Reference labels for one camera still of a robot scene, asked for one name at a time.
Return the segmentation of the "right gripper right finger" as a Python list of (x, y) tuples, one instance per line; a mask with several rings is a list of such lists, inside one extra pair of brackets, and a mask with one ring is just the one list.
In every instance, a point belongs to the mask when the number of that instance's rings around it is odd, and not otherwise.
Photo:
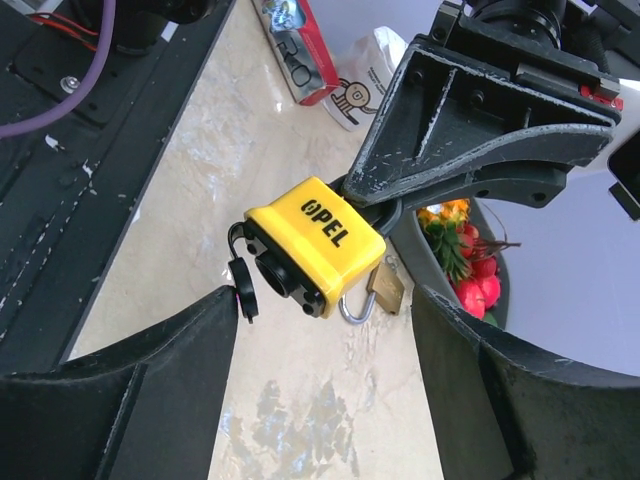
[(426, 286), (411, 313), (445, 478), (638, 478), (638, 377), (546, 351)]

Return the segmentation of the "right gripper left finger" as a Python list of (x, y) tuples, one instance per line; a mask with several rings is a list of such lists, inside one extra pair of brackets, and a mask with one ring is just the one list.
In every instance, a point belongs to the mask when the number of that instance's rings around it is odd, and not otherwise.
[(1, 379), (5, 479), (204, 479), (237, 333), (223, 286), (45, 373)]

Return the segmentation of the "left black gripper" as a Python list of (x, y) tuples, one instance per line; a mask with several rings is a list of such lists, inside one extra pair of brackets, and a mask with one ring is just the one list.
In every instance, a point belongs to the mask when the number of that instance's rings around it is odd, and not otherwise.
[(399, 198), (408, 211), (481, 198), (542, 208), (612, 141), (620, 81), (579, 7), (444, 1), (429, 39), (439, 46), (413, 41), (405, 51), (346, 174), (341, 190), (354, 204)]

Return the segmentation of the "brass padlock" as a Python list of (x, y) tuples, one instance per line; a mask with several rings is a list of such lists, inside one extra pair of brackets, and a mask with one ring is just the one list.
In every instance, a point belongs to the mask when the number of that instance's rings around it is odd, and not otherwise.
[(345, 296), (339, 300), (338, 307), (343, 319), (351, 325), (364, 324), (369, 320), (375, 305), (388, 314), (397, 315), (405, 292), (397, 271), (398, 263), (395, 258), (387, 255), (369, 277), (367, 298), (359, 315), (354, 315), (349, 310)]

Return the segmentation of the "yellow padlock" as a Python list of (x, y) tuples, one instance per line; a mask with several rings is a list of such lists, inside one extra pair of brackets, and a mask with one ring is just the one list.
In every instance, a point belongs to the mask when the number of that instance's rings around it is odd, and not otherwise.
[(347, 292), (381, 264), (403, 201), (358, 207), (341, 194), (342, 183), (311, 176), (230, 226), (228, 268), (248, 321), (259, 309), (249, 268), (235, 249), (240, 239), (272, 290), (314, 318), (331, 316)]

